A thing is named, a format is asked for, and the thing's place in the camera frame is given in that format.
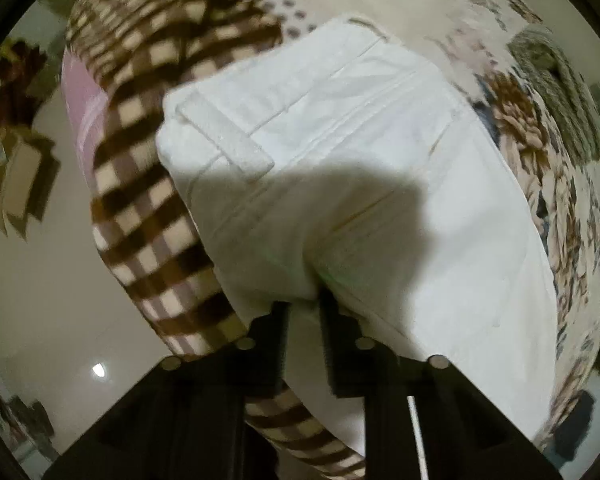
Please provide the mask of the white pants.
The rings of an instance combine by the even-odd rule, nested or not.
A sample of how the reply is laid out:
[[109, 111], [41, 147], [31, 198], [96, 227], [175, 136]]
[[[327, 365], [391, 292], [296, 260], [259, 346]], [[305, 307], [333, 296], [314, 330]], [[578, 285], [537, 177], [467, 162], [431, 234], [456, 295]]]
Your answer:
[[363, 452], [327, 383], [317, 291], [410, 358], [442, 354], [529, 439], [550, 416], [557, 301], [512, 170], [437, 66], [340, 16], [163, 100], [160, 162], [244, 321], [292, 305], [285, 378]]

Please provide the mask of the cardboard box on floor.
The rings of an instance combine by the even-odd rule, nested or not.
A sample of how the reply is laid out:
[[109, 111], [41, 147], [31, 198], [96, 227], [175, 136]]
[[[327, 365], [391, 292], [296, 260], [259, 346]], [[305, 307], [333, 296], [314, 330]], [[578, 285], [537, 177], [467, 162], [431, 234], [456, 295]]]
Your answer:
[[43, 220], [60, 168], [55, 142], [31, 128], [0, 131], [0, 231], [27, 239], [31, 219]]

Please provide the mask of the grey knitted folded cloth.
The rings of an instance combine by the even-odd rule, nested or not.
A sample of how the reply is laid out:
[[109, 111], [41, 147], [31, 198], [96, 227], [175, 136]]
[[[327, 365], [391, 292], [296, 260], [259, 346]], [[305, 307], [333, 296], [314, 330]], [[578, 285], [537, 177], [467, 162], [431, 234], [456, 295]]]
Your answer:
[[600, 162], [600, 114], [550, 30], [531, 24], [510, 40], [508, 50], [542, 96], [572, 160], [579, 165]]

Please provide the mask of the pink bed sheet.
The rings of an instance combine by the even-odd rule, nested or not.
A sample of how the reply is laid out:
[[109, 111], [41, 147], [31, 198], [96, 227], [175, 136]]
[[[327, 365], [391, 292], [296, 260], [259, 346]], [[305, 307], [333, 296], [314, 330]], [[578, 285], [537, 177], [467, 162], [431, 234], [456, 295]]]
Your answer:
[[69, 49], [62, 57], [60, 83], [74, 135], [76, 158], [87, 186], [94, 188], [94, 158], [104, 138], [108, 96]]

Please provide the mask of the floral checkered bed blanket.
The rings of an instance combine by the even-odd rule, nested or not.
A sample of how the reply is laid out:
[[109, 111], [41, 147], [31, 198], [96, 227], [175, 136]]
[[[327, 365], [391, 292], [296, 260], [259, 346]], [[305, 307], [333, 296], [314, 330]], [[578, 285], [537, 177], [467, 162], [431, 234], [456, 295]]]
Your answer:
[[[230, 305], [160, 162], [164, 97], [340, 16], [375, 25], [437, 66], [524, 193], [557, 301], [554, 393], [535, 439], [451, 362], [430, 370], [419, 393], [336, 397], [363, 405], [365, 448], [356, 452], [286, 382], [292, 306], [274, 398], [240, 410], [178, 382], [184, 363], [246, 336], [252, 320]], [[509, 52], [510, 40], [531, 24], [550, 30], [524, 0], [78, 0], [67, 49], [108, 96], [90, 188], [95, 244], [171, 354], [87, 430], [52, 477], [273, 479], [277, 457], [286, 454], [325, 479], [556, 478], [559, 431], [600, 351], [600, 162], [572, 160]]]

